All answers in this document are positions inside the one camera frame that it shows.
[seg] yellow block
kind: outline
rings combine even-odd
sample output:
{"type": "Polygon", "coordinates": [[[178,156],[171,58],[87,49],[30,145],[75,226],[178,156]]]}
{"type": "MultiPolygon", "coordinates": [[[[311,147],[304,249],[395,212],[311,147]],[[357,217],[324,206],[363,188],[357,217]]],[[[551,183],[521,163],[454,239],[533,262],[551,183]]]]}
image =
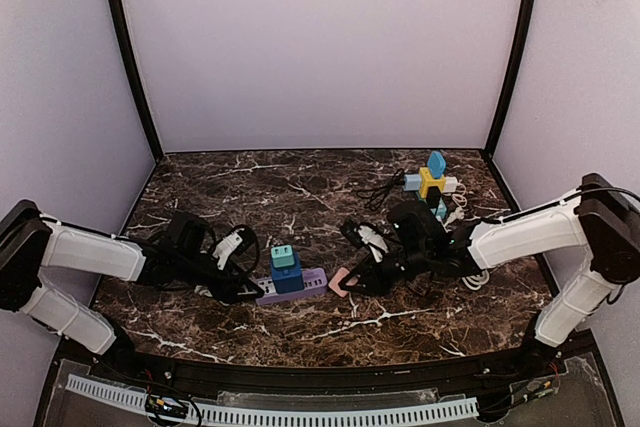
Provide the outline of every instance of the yellow block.
{"type": "Polygon", "coordinates": [[[440,189],[440,192],[442,192],[444,190],[444,183],[446,182],[446,179],[444,175],[439,179],[434,179],[429,171],[429,167],[420,167],[420,181],[420,198],[426,199],[429,187],[436,186],[440,189]]]}

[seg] pink block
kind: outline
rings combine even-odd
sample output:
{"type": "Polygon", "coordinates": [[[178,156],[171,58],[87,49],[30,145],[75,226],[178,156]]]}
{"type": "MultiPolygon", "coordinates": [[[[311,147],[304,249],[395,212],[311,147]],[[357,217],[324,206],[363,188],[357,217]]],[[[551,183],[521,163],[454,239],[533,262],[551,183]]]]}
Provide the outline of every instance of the pink block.
{"type": "MultiPolygon", "coordinates": [[[[338,283],[342,279],[344,279],[347,275],[349,275],[349,271],[344,267],[340,267],[338,269],[338,272],[336,272],[336,275],[334,275],[333,278],[331,279],[331,282],[329,282],[329,288],[333,290],[336,294],[338,294],[340,297],[346,297],[347,294],[349,293],[346,290],[342,290],[338,285],[338,283]]],[[[354,277],[353,279],[350,279],[349,282],[347,282],[347,285],[356,285],[357,283],[358,283],[358,279],[354,277]]]]}

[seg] white connector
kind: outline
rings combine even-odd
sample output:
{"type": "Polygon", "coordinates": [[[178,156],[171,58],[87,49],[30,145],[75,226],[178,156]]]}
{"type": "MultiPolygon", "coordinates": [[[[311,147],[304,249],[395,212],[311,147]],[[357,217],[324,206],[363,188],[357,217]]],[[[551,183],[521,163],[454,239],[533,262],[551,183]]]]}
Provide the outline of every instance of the white connector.
{"type": "Polygon", "coordinates": [[[442,190],[442,193],[453,194],[458,188],[458,185],[460,185],[460,182],[458,182],[458,179],[456,179],[455,177],[445,177],[444,189],[442,190]]]}

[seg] teal cube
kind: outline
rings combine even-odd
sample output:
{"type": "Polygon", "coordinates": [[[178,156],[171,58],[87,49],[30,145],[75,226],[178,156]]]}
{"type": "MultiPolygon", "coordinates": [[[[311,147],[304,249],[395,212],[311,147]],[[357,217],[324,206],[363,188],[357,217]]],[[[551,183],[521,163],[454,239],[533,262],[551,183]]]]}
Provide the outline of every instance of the teal cube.
{"type": "Polygon", "coordinates": [[[293,255],[293,247],[290,245],[279,245],[271,249],[271,261],[276,269],[286,269],[296,263],[293,255]]]}

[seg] stacked blocks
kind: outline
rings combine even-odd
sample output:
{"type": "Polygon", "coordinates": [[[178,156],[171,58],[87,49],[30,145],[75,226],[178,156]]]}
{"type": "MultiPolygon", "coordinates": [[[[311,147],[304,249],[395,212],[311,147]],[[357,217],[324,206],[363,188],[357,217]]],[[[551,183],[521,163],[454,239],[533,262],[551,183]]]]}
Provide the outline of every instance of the stacked blocks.
{"type": "Polygon", "coordinates": [[[287,294],[304,289],[300,257],[290,245],[271,249],[271,278],[278,294],[287,294]]]}

